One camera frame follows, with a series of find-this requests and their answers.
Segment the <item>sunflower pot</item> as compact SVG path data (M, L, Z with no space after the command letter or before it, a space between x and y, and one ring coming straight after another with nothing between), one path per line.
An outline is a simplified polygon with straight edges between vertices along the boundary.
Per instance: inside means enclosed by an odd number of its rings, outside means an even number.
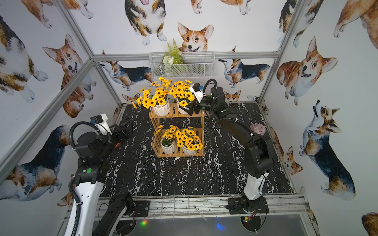
M195 96L193 93L190 92L190 85L192 85L192 81L185 80L175 82L173 85L169 88L169 94L173 96L173 98L176 98L177 105L179 108L179 112L181 114L186 114L181 109L182 107L187 107L189 104L193 104L195 101Z
M162 133L160 147L165 154L173 154L176 149L176 132L178 127L171 125L169 129Z
M166 116L170 112L170 102L168 101L168 95L172 87L172 79L168 80L163 77L159 77L158 81L153 82L150 87L140 90L140 97L132 102L132 106L136 109L137 107L144 107L146 109L151 109L158 117Z
M178 129L176 132L176 141L179 153L183 156L202 156L203 155L203 138L200 128Z

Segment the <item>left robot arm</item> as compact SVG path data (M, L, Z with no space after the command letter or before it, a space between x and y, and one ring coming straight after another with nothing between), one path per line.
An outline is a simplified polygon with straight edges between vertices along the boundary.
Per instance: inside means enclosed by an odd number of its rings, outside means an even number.
M69 182L73 206L65 234L67 236L110 236L122 216L135 213L129 192L111 197L97 226L95 212L106 179L106 161L121 141L131 138L133 123L127 121L106 128L103 124L77 122L69 131L71 147L79 156L78 169Z

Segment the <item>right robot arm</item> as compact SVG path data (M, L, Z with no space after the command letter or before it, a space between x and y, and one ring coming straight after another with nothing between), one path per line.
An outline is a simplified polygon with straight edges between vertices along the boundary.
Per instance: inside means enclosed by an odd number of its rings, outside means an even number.
M212 121L227 129L244 147L245 169L248 173L242 201L245 207L262 200L262 189L269 172L277 164L277 156L271 138L251 131L250 127L241 121L225 102L223 89L216 84L210 94L205 94L207 86L199 83L191 85L190 95L195 96L194 104L184 108L188 114L207 111Z

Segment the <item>wooden two-tier shelf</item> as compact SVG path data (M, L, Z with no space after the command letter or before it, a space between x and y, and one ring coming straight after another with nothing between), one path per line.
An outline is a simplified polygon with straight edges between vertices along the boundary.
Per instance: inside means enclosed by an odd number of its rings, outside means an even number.
M154 110L149 113L155 129L152 149L158 158L168 157L200 157L204 156L204 112L193 115L184 115L179 111L177 104L168 104L169 112L165 116L158 116ZM176 125L164 127L160 119L200 118L198 128Z

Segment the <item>pink flower small pot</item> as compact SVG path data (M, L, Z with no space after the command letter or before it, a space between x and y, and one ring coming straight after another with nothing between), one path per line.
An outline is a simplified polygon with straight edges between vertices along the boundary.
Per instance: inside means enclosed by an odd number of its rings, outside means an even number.
M250 129L252 132L263 136L266 133L266 127L263 124L254 123L251 124Z

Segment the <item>green fern plant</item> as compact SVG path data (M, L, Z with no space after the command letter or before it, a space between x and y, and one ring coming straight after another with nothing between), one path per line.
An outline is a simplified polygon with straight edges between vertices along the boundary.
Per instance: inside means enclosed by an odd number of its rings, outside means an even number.
M165 52L162 63L166 65L180 65L183 64L182 52L179 49L175 39L173 39L173 43L167 44L168 51Z

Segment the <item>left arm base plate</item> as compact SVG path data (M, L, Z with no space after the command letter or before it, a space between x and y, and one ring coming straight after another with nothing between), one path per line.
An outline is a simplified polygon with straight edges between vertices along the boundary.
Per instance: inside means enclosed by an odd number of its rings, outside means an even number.
M149 214L150 203L150 201L146 200L134 201L134 207L131 216L137 218L147 217Z

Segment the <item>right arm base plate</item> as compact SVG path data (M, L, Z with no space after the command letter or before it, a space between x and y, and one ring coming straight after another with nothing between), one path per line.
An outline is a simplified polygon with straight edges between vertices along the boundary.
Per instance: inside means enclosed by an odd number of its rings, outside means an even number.
M225 206L230 214L252 214L256 213L269 213L269 208L266 199L263 196L250 201L246 197L228 198L228 205Z

